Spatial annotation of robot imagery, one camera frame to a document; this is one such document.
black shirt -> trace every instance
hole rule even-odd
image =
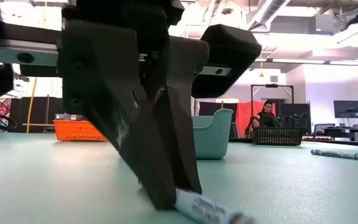
[[[261,111],[258,113],[258,115],[260,116],[260,122],[262,122],[261,124],[262,126],[265,127],[277,126],[276,117],[274,116],[274,114]]]

woman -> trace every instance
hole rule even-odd
[[[254,119],[252,121],[253,127],[256,128],[261,125],[263,127],[269,127],[269,128],[277,127],[277,120],[274,114],[272,113],[272,108],[273,108],[273,103],[266,101],[264,103],[264,108],[262,109],[262,111],[256,115],[256,118],[258,118],[261,123],[259,123],[257,119]]]
[[[256,116],[251,117],[248,127],[246,128],[246,137],[252,138],[254,130],[252,128],[261,127],[277,127],[278,122],[272,113],[273,104],[269,101],[264,103],[264,108]]]

black basket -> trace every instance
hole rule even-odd
[[[274,146],[299,146],[304,128],[254,128],[254,143]]]

table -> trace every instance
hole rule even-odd
[[[41,126],[41,127],[55,127],[54,124],[29,124],[29,126]]]
[[[256,224],[358,223],[358,161],[298,147],[230,143],[222,161],[199,161],[204,195]],[[180,224],[156,212],[108,142],[56,142],[54,134],[0,133],[0,223]]]
[[[350,138],[351,141],[355,141],[358,128],[326,128],[324,129],[325,135],[335,138]]]

computer monitor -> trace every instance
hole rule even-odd
[[[358,100],[334,100],[335,118],[358,118]]]

